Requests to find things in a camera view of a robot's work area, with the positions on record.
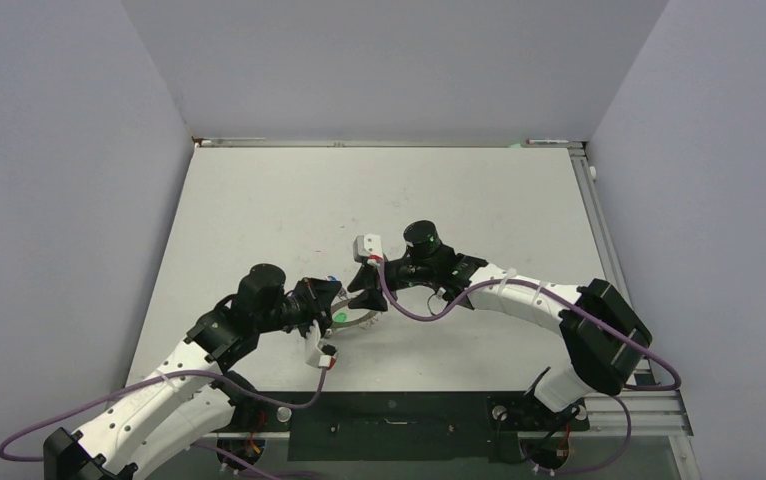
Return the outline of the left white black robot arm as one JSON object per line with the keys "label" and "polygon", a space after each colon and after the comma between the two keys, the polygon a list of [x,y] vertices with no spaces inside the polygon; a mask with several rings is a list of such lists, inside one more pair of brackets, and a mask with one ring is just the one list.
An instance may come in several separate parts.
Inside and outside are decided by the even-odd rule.
{"label": "left white black robot arm", "polygon": [[333,367],[336,350],[322,336],[332,325],[341,283],[304,277],[287,290],[285,282],[275,265],[252,267],[145,380],[113,395],[94,419],[47,437],[45,478],[140,478],[208,433],[248,428],[261,404],[311,407],[313,399],[298,404],[266,397],[232,370],[262,335],[293,331],[305,341],[309,366],[321,374]]}

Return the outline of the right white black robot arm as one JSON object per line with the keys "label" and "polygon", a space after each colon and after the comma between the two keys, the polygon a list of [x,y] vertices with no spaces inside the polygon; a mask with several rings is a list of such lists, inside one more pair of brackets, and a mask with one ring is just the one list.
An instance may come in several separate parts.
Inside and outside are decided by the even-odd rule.
{"label": "right white black robot arm", "polygon": [[347,288],[355,296],[350,308],[394,308],[433,322],[461,306],[502,313],[557,335],[567,360],[548,367],[523,403],[526,419],[538,428],[552,426],[588,394],[620,394],[651,344],[650,331],[606,280],[566,285],[520,275],[456,252],[429,220],[409,225],[403,237],[405,252],[395,259],[386,257],[380,236],[356,237],[353,257],[360,268]]}

